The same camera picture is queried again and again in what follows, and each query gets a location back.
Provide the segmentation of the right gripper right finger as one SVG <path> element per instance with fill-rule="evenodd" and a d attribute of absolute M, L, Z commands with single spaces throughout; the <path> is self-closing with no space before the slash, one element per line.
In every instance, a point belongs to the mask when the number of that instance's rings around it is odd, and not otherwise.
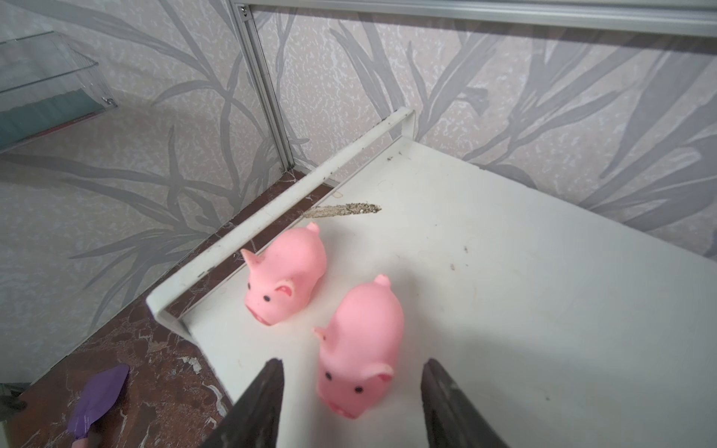
<path fill-rule="evenodd" d="M 508 448 L 435 358 L 424 364 L 420 390 L 430 448 Z"/>

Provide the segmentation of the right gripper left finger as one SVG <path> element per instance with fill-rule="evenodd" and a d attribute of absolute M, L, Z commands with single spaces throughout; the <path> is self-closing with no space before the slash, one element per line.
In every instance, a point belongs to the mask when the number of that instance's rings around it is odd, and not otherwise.
<path fill-rule="evenodd" d="M 201 448 L 275 448 L 285 387 L 284 365 L 268 360 Z"/>

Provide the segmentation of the pink pig toy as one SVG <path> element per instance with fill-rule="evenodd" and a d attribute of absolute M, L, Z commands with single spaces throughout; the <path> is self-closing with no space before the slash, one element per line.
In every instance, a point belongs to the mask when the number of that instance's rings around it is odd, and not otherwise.
<path fill-rule="evenodd" d="M 245 306 L 257 321 L 273 326 L 308 306 L 328 266 L 319 233 L 311 222 L 284 231 L 260 255 L 240 251 L 249 270 Z"/>
<path fill-rule="evenodd" d="M 317 394 L 332 412 L 356 419 L 385 397 L 404 334 L 403 308 L 387 276 L 353 287 L 314 334 Z"/>

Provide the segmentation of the white two-tier shelf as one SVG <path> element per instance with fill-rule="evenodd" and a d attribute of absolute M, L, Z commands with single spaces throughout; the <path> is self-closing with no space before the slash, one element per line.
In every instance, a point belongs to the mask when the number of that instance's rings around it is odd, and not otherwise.
<path fill-rule="evenodd" d="M 716 265 L 414 140 L 400 108 L 149 294 L 164 328 L 197 345 L 228 397 L 285 372 L 281 447 L 424 447 L 431 377 L 512 447 L 713 447 Z M 397 139 L 306 221 L 329 267 L 295 318 L 259 323 L 239 268 L 187 311 L 170 305 L 391 130 Z M 396 383 L 364 416 L 316 391 L 319 344 L 351 287 L 385 274 L 406 333 Z"/>

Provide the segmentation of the clear plastic wall bin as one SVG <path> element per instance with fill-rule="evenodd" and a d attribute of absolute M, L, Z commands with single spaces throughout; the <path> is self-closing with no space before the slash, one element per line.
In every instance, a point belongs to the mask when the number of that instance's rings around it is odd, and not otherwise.
<path fill-rule="evenodd" d="M 99 63 L 67 35 L 47 32 L 1 43 L 1 150 L 118 106 Z"/>

